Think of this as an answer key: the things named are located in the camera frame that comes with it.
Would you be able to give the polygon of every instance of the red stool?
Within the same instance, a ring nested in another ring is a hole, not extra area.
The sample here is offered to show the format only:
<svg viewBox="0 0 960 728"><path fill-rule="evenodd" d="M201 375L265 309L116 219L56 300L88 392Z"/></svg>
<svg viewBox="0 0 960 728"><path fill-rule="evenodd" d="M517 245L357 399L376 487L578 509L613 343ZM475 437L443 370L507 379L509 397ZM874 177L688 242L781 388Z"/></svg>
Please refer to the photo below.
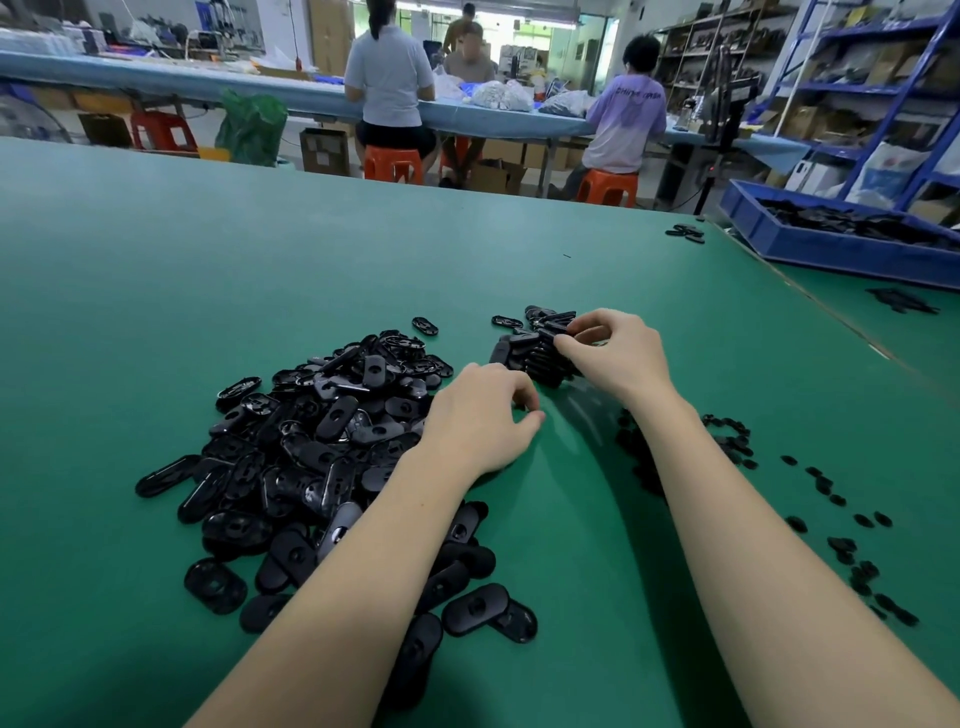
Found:
<svg viewBox="0 0 960 728"><path fill-rule="evenodd" d="M580 182L577 202L620 207L624 193L627 194L626 207L633 207L636 202L636 173L615 175L599 169L591 169Z"/></svg>
<svg viewBox="0 0 960 728"><path fill-rule="evenodd" d="M410 181L411 170L413 181ZM363 176L365 180L378 182L399 182L407 184L423 184L423 165L420 163L420 152L416 149L384 149L383 147L367 147L363 160Z"/></svg>
<svg viewBox="0 0 960 728"><path fill-rule="evenodd" d="M143 131L147 133L154 149L161 152L197 151L197 141L182 116L164 111L135 111L130 117L130 125L133 127L133 146L137 149L144 148L140 138L140 132ZM174 129L183 131L183 138L186 140L184 146L180 146L174 138Z"/></svg>
<svg viewBox="0 0 960 728"><path fill-rule="evenodd" d="M464 157L467 156L467 152L469 151L469 148L470 148L470 137L469 137L469 136L458 136L458 137L457 137L457 140L456 140L456 142L454 142L454 144L456 145L457 160L460 161L461 159L463 159ZM448 156L446 155L446 151L444 150L443 145L441 145L441 148L440 148L440 149L441 149L441 151L440 151L440 176L442 177L442 176L444 175L444 169L449 169L451 172L453 171L453 165L450 163L450 157L448 157ZM477 158L477 161L479 161L479 160L482 159L482 158L483 158L483 156L481 155L480 157Z"/></svg>

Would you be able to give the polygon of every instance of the black shorts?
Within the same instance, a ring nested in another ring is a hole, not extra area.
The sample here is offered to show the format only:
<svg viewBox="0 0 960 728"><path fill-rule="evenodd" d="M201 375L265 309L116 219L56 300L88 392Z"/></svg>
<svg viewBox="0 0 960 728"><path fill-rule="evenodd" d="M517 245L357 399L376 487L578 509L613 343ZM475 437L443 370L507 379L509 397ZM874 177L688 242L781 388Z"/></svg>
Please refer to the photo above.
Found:
<svg viewBox="0 0 960 728"><path fill-rule="evenodd" d="M437 135L422 124L418 127L381 127L357 122L357 140L365 147L416 149L423 159L437 148Z"/></svg>

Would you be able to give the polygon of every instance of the blue crate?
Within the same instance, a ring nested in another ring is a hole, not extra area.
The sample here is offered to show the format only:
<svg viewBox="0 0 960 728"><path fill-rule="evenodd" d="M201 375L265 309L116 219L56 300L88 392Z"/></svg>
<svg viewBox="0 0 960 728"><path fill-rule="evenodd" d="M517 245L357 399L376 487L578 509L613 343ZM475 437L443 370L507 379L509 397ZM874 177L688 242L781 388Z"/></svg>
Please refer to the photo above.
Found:
<svg viewBox="0 0 960 728"><path fill-rule="evenodd" d="M720 208L727 213L733 226L750 246L766 260L960 290L960 253L836 232L793 228L781 223L758 200L786 200L799 206L824 206L868 215L886 210L825 200L752 182L731 182L720 201ZM954 231L913 215L904 214L902 217L912 228L952 236L960 243L960 234Z"/></svg>

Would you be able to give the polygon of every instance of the black hair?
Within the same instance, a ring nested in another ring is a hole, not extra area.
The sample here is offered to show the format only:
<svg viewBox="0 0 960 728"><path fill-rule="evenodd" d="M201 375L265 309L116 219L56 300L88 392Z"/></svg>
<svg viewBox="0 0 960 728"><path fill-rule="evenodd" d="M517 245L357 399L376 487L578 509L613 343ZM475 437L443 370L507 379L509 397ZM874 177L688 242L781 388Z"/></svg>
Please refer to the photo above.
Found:
<svg viewBox="0 0 960 728"><path fill-rule="evenodd" d="M623 49L623 62L637 73L650 73L659 58L660 41L653 36L637 36Z"/></svg>
<svg viewBox="0 0 960 728"><path fill-rule="evenodd" d="M367 10L370 11L370 35L379 40L380 30L394 16L396 0L367 0Z"/></svg>

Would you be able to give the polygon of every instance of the gray shirt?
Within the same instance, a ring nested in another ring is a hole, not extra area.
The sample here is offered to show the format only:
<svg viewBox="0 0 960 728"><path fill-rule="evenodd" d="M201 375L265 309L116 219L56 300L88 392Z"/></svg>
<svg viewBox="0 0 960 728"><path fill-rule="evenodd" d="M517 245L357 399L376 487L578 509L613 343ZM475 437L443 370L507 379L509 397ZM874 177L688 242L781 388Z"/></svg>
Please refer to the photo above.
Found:
<svg viewBox="0 0 960 728"><path fill-rule="evenodd" d="M460 51L451 53L444 61L444 71L456 76L468 84L485 84L496 78L496 66L486 56L480 56L476 61L468 61Z"/></svg>
<svg viewBox="0 0 960 728"><path fill-rule="evenodd" d="M350 45L344 84L364 89L363 120L381 127L418 127L417 91L433 85L423 44L396 25L367 31Z"/></svg>

